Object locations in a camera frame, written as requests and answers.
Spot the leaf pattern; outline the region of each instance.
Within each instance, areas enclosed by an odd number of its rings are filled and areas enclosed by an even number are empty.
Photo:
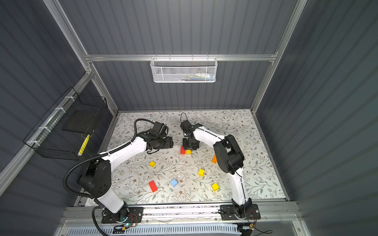
[[[277,175],[270,162],[250,110],[185,111],[192,124],[200,123],[218,134],[232,134],[245,156],[243,173],[246,190],[252,199],[285,198]],[[171,202],[223,201],[232,198],[228,176],[211,160],[212,147],[200,143],[191,155],[180,155],[183,138],[180,129],[181,112],[121,113],[110,139],[108,149],[129,141],[134,132],[135,119],[158,121],[169,127],[174,147],[148,155],[141,153],[119,165],[112,173],[112,186],[128,204]],[[150,128],[150,123],[138,122],[138,132]],[[198,175],[204,169],[203,177]],[[178,182],[173,187],[170,182]],[[158,190],[152,193],[149,182],[154,181]],[[220,189],[214,192],[212,184]],[[91,199],[86,205],[96,205]]]

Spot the white mesh basket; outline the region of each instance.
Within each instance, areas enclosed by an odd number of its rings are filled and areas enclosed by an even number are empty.
[[[163,61],[151,59],[153,81],[156,83],[214,83],[217,60]]]

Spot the black wire basket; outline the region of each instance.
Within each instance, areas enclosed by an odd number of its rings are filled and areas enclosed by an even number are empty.
[[[79,160],[106,111],[104,97],[75,93],[23,142],[45,158]]]

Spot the toy block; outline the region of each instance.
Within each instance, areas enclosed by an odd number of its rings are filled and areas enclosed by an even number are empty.
[[[156,190],[158,190],[158,188],[156,187],[154,181],[151,181],[148,184],[150,185],[150,188],[151,188],[152,192],[155,192]]]
[[[177,185],[177,181],[174,179],[170,182],[172,184],[173,187],[175,187]]]
[[[213,184],[211,187],[212,187],[212,189],[214,190],[214,192],[217,191],[217,190],[219,189],[219,186],[218,186],[217,183]]]
[[[217,163],[217,157],[215,155],[214,155],[213,160],[211,162],[214,163],[214,164]]]
[[[198,175],[199,175],[199,176],[203,176],[204,173],[205,173],[205,170],[200,169],[200,171],[198,172]]]
[[[185,153],[185,149],[181,146],[180,154],[184,155]]]

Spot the red block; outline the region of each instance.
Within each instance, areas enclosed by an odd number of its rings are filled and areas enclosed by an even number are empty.
[[[185,149],[181,146],[180,154],[185,155]]]
[[[150,185],[150,188],[151,188],[152,192],[155,192],[156,190],[158,190],[158,188],[156,187],[154,181],[151,181],[148,184]]]

